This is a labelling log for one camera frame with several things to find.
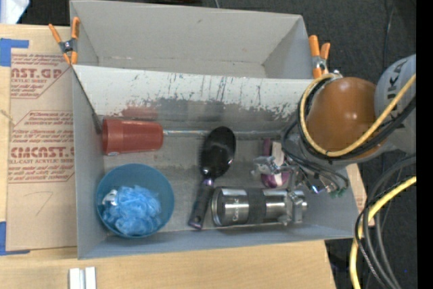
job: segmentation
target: yellow cable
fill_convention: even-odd
[[[394,107],[397,105],[397,103],[403,98],[404,94],[406,94],[407,90],[412,86],[412,84],[414,84],[414,82],[416,80],[416,74],[413,74],[412,77],[403,86],[403,88],[397,93],[397,95],[394,97],[394,99],[392,99],[392,101],[388,104],[388,106],[385,108],[385,110],[382,112],[382,114],[378,117],[378,119],[376,119],[376,121],[372,124],[372,126],[358,140],[356,140],[354,143],[352,143],[351,145],[349,145],[348,147],[346,147],[342,150],[329,152],[329,151],[325,150],[324,148],[320,147],[313,140],[313,138],[310,136],[308,129],[306,128],[304,109],[305,109],[306,99],[309,96],[313,87],[315,87],[315,85],[318,82],[325,80],[325,79],[331,79],[333,77],[335,77],[334,74],[322,75],[318,79],[315,79],[306,88],[304,94],[302,95],[302,99],[301,99],[301,103],[300,103],[300,114],[299,114],[300,126],[302,128],[302,131],[304,132],[305,138],[308,141],[308,143],[319,153],[325,154],[326,156],[330,156],[330,157],[342,156],[344,154],[347,154],[347,153],[353,151],[354,149],[358,148],[359,146],[361,146],[365,141],[367,141],[367,139],[374,133],[374,131],[376,131],[378,129],[378,127],[384,122],[385,118],[389,116],[391,111],[394,109]]]
[[[407,189],[414,183],[416,183],[417,177],[414,176],[404,182],[402,182],[400,185],[395,187],[393,190],[391,190],[389,193],[387,193],[385,196],[380,198],[370,209],[368,214],[368,221],[371,221],[376,213],[391,199],[393,199],[397,194],[402,192],[403,190]],[[358,236],[361,238],[363,235],[363,228],[362,228],[362,221],[359,223],[358,227]],[[354,289],[361,289],[361,285],[359,283],[358,274],[357,274],[357,255],[358,255],[358,243],[357,240],[354,239],[352,243],[352,248],[350,249],[350,260],[349,260],[349,271],[350,271],[350,280],[352,281],[352,285]]]

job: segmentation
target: red cup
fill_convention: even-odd
[[[163,140],[162,126],[156,122],[105,118],[102,123],[102,146],[108,156],[159,150]]]

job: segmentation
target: blue bowl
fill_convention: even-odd
[[[105,210],[102,200],[112,190],[118,190],[122,186],[134,187],[136,185],[157,193],[161,204],[160,223],[152,232],[129,236],[106,223],[102,217]],[[144,164],[125,164],[109,171],[99,182],[96,191],[96,208],[102,223],[114,234],[123,238],[144,238],[156,233],[168,223],[175,208],[175,195],[170,182],[160,171]]]

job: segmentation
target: gray box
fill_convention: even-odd
[[[239,135],[233,165],[216,185],[259,186],[250,171],[262,155],[260,134],[279,134],[312,81],[302,16],[88,0],[71,0],[70,15],[81,20],[72,79],[80,259],[352,237],[350,188],[334,199],[306,192],[309,209],[297,225],[218,228],[210,210],[203,230],[187,225],[207,131],[225,125]],[[155,120],[164,145],[104,156],[105,116]],[[110,235],[95,207],[100,179],[128,162],[157,168],[175,192],[171,220],[140,240]]]

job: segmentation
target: blue tape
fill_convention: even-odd
[[[28,250],[15,250],[13,252],[6,252],[6,222],[0,222],[0,256],[12,254],[26,254]]]
[[[0,66],[11,66],[12,48],[28,48],[29,40],[0,39]]]

